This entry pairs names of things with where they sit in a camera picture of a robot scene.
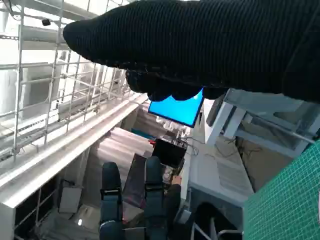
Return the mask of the right robot hand black glove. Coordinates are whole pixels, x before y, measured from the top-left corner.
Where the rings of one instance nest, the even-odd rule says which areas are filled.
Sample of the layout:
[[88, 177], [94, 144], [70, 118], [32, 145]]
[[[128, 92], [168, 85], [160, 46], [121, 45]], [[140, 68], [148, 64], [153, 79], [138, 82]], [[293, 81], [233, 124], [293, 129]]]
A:
[[317, 0], [140, 0], [69, 23], [63, 38], [156, 102], [229, 89], [320, 101]]

